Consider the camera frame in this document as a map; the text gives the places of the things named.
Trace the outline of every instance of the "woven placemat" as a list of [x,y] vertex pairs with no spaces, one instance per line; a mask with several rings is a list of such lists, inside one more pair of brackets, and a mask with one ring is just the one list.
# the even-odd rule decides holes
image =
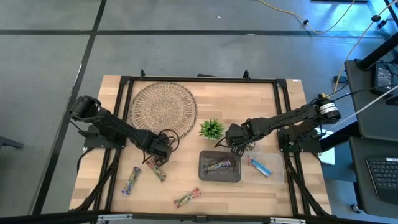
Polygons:
[[173,82],[158,82],[145,87],[133,99],[130,117],[137,129],[158,134],[165,129],[186,136],[196,123],[198,108],[192,93]]

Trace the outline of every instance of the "keyboard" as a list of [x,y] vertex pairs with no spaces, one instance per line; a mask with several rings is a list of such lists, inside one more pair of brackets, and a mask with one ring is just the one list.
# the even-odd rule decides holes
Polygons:
[[378,199],[398,205],[398,158],[367,158]]

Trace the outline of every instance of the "small green plant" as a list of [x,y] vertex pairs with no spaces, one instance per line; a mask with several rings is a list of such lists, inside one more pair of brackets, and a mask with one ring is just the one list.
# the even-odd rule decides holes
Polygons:
[[219,122],[217,119],[210,119],[205,121],[200,125],[200,135],[204,136],[206,139],[216,140],[223,136],[224,126],[223,123]]

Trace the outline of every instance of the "wooden tabletop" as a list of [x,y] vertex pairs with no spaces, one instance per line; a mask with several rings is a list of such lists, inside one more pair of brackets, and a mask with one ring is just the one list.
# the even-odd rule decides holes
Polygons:
[[[106,75],[103,78],[98,99],[102,106],[113,111],[118,92],[120,76]],[[132,99],[146,86],[154,82],[134,82]],[[271,117],[277,115],[273,87],[266,83],[209,83],[179,82],[194,95],[198,105],[198,119],[194,128],[173,152],[168,163],[162,166],[167,174],[160,182],[147,165],[142,165],[142,151],[127,141],[122,150],[111,211],[126,213],[173,213],[173,214],[209,214],[209,215],[278,215],[291,216],[292,209],[289,187],[286,181],[282,185],[253,184],[241,180],[238,183],[202,181],[198,177],[199,153],[214,149],[214,142],[199,137],[202,122],[218,118],[226,127],[231,123],[241,124],[247,118]],[[301,80],[287,80],[292,109],[306,103]],[[280,89],[282,109],[285,111],[283,94]],[[121,103],[119,117],[123,113]],[[276,132],[272,132],[258,142],[263,152],[281,154]],[[70,208],[79,206],[88,196],[100,176],[104,149],[94,149],[81,161],[80,171],[70,203]],[[321,165],[312,154],[302,153],[302,167],[305,183],[317,202],[327,212],[331,212]],[[129,197],[121,193],[134,166],[142,169]],[[195,198],[180,208],[173,201],[198,187],[201,197]],[[100,208],[108,186],[103,191]],[[296,196],[300,213],[303,213],[300,191],[296,186]]]

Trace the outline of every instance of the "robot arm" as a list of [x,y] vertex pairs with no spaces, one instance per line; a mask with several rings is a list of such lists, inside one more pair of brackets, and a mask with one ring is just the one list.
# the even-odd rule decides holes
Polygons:
[[70,110],[75,121],[91,123],[99,129],[99,135],[107,140],[115,141],[120,137],[127,137],[137,148],[169,159],[172,148],[165,134],[155,134],[149,130],[136,129],[120,120],[108,110],[101,107],[101,102],[90,96],[79,96]]
[[232,124],[225,138],[232,152],[242,156],[247,144],[261,140],[275,129],[303,121],[297,126],[287,128],[289,142],[296,142],[318,125],[335,124],[340,118],[340,112],[333,101],[327,98],[316,99],[301,108],[271,118],[248,119],[241,126]]

